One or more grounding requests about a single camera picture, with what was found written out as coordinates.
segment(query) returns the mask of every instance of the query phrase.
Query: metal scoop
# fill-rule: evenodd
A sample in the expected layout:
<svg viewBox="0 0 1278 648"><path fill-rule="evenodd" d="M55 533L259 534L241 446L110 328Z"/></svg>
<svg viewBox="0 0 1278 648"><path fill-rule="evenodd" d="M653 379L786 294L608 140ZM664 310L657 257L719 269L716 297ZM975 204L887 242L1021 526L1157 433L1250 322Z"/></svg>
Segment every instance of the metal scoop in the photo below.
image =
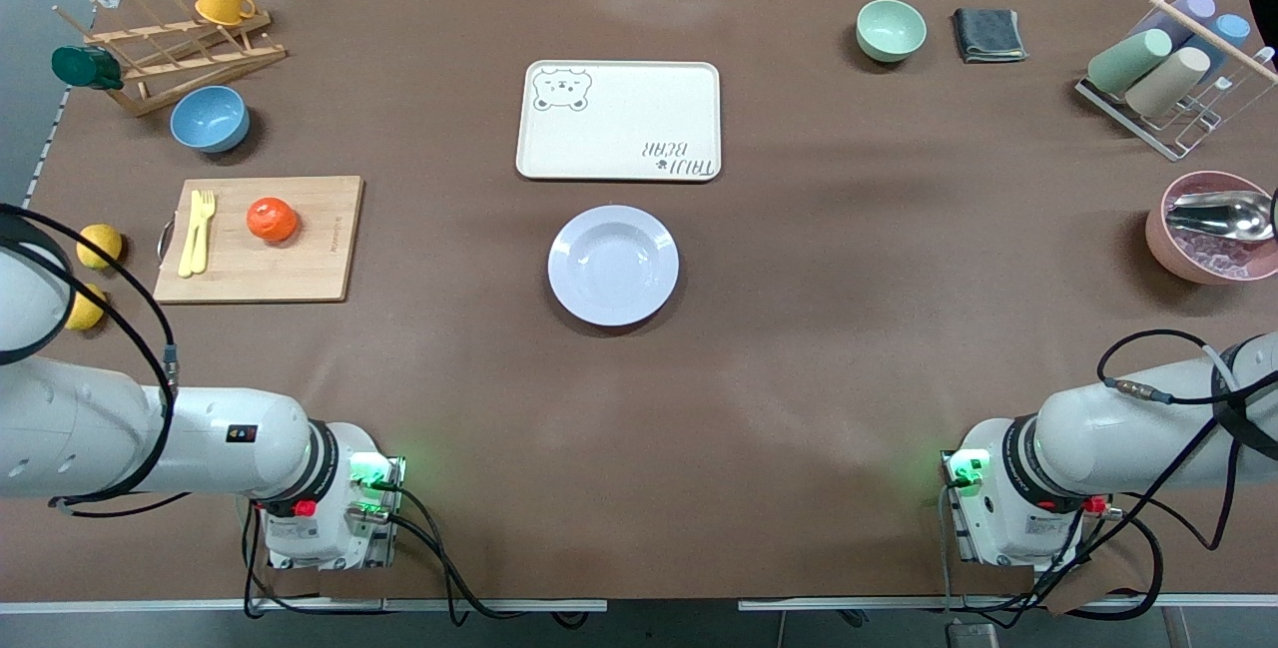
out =
<svg viewBox="0 0 1278 648"><path fill-rule="evenodd" d="M1167 212L1167 225L1237 242L1270 242L1274 238L1269 197L1260 192L1183 194Z"/></svg>

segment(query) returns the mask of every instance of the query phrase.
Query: yellow lemon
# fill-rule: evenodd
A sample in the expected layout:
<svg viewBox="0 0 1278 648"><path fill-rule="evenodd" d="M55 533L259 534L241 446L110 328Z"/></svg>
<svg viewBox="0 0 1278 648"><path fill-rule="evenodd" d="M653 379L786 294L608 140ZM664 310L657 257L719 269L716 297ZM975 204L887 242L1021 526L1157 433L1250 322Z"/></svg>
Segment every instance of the yellow lemon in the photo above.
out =
<svg viewBox="0 0 1278 648"><path fill-rule="evenodd" d="M118 259L124 248L123 235L120 235L119 230L115 230L115 228L110 224L95 224L86 226L81 231L81 235L83 235L83 238L88 242L96 244L97 248L106 252L106 256L112 259ZM75 245L75 256L79 257L82 265L89 268L100 271L106 268L106 262L104 262L96 253L91 252L88 247L84 247L83 244Z"/></svg>
<svg viewBox="0 0 1278 648"><path fill-rule="evenodd" d="M102 293L96 285L86 284L89 291L97 295L97 298L106 300L106 294ZM72 316L66 317L66 328L73 331L87 331L97 326L98 321L102 321L102 314L105 312L93 305L82 294L75 294L75 303L72 304Z"/></svg>

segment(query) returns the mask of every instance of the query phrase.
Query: folded cloth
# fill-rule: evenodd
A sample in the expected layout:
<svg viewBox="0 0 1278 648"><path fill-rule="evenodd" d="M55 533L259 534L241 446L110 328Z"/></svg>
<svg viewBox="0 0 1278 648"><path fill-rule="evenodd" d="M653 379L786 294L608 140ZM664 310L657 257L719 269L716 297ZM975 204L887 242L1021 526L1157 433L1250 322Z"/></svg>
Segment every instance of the folded cloth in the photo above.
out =
<svg viewBox="0 0 1278 648"><path fill-rule="evenodd" d="M960 8L953 15L955 38L964 64L1025 61L1016 12L1007 8Z"/></svg>

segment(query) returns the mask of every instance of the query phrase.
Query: knife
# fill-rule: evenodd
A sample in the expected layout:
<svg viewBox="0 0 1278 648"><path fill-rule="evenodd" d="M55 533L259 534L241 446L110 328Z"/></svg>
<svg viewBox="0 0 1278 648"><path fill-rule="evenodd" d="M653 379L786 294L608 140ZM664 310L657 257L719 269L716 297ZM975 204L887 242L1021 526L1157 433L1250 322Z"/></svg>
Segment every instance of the knife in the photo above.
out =
<svg viewBox="0 0 1278 648"><path fill-rule="evenodd" d="M178 276L189 279L190 257L196 253L196 230L199 229L199 192L190 193L190 220L187 224L187 243L181 247L181 261L178 262Z"/></svg>

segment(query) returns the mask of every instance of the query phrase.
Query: green bowl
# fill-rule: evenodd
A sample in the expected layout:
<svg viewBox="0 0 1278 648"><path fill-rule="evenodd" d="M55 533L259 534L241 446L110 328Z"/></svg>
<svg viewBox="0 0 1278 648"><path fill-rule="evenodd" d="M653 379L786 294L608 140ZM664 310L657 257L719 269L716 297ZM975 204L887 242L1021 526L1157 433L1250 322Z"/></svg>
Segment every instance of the green bowl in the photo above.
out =
<svg viewBox="0 0 1278 648"><path fill-rule="evenodd" d="M912 55L928 38L916 8L896 0L874 0L856 15L856 42L872 60L893 64Z"/></svg>

